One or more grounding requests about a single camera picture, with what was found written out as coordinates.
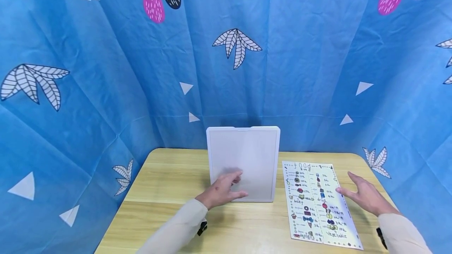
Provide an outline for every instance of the blue curtain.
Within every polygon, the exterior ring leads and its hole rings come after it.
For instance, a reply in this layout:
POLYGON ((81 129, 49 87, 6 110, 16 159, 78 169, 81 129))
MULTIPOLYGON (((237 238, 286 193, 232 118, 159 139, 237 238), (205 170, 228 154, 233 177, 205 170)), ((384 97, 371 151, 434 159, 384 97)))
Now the blue curtain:
POLYGON ((450 0, 0 0, 5 253, 90 253, 148 153, 276 125, 452 248, 450 0))

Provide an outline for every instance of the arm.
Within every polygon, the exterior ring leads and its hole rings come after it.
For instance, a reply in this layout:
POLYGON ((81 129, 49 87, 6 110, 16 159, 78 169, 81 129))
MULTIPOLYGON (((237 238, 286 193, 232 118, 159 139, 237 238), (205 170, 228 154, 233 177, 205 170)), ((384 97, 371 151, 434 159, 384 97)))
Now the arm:
POLYGON ((407 218, 395 213, 378 216, 389 253, 431 254, 417 228, 407 218))
POLYGON ((244 191, 232 192, 233 183, 240 181, 242 172, 223 174, 206 191, 188 201, 154 233, 137 254, 175 254, 193 239, 208 210, 232 200, 248 196, 244 191))
POLYGON ((137 254, 173 254, 195 237, 207 215, 207 208, 196 199, 188 201, 158 229, 137 251, 137 254))
POLYGON ((337 188, 336 191, 350 198, 362 209, 378 217, 381 232, 391 254, 431 254, 417 228, 377 191, 372 183, 348 172, 357 186, 357 192, 337 188))

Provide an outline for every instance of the right hand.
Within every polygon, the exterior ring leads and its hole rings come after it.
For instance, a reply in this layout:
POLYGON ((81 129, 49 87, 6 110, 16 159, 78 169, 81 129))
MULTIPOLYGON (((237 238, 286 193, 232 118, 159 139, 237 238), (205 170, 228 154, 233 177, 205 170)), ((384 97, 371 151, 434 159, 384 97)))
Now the right hand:
POLYGON ((348 172, 348 176, 355 183, 358 192, 351 192, 348 189, 340 187, 336 188, 337 192, 350 198, 362 209, 373 213, 375 216, 387 213, 401 215, 401 213, 377 191, 372 183, 369 183, 362 177, 352 174, 351 172, 348 172))

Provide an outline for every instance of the hand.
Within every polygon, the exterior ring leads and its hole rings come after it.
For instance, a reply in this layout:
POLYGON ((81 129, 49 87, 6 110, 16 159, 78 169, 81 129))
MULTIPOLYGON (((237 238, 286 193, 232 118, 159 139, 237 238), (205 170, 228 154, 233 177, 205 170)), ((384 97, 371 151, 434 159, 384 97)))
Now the hand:
POLYGON ((242 171, 237 171, 235 173, 222 174, 213 185, 195 199, 210 210, 213 207, 222 206, 232 200, 247 197, 248 193, 245 191, 231 191, 231 186, 240 181, 240 175, 242 173, 242 171))
POLYGON ((358 192, 355 193, 349 191, 348 189, 336 188, 337 192, 350 198, 362 209, 373 213, 375 216, 387 213, 401 215, 401 213, 395 209, 395 207, 393 207, 391 203, 389 203, 383 195, 380 194, 380 192, 377 191, 372 183, 369 183, 362 177, 352 174, 351 172, 348 172, 348 176, 357 186, 358 192))

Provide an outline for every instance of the long-sleeve shirt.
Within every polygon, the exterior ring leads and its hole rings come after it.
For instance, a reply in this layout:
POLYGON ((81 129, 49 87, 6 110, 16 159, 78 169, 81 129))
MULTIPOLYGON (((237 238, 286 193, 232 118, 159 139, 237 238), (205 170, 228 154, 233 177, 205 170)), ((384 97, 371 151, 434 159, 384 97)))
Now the long-sleeve shirt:
MULTIPOLYGON (((199 201, 188 201, 154 233, 137 254, 175 254, 190 242, 207 215, 199 201)), ((381 232, 390 254, 431 254, 417 228, 407 218, 397 214, 378 216, 381 232)))

